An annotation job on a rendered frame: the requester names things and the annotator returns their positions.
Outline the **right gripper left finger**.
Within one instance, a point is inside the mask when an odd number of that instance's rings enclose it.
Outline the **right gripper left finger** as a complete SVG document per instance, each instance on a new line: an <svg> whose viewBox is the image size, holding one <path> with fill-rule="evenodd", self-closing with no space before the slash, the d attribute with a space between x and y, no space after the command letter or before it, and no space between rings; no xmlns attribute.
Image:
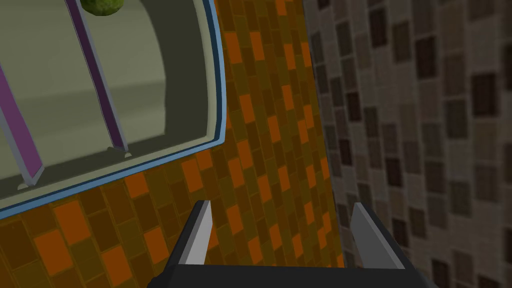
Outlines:
<svg viewBox="0 0 512 288"><path fill-rule="evenodd" d="M169 257L170 265L205 264L213 226L211 202L197 201Z"/></svg>

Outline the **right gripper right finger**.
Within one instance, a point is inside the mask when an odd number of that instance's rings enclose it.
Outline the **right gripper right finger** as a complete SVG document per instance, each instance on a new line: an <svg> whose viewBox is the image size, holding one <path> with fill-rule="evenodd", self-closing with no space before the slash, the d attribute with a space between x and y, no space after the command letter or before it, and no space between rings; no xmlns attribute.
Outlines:
<svg viewBox="0 0 512 288"><path fill-rule="evenodd" d="M360 202L353 206L350 229L365 269L405 268L383 232Z"/></svg>

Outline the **blue framed window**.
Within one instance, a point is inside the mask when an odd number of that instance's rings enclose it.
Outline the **blue framed window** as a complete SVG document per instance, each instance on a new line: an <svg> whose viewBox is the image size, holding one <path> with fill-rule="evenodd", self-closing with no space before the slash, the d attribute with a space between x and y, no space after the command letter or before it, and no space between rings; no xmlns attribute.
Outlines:
<svg viewBox="0 0 512 288"><path fill-rule="evenodd" d="M214 0L0 0L0 219L225 141Z"/></svg>

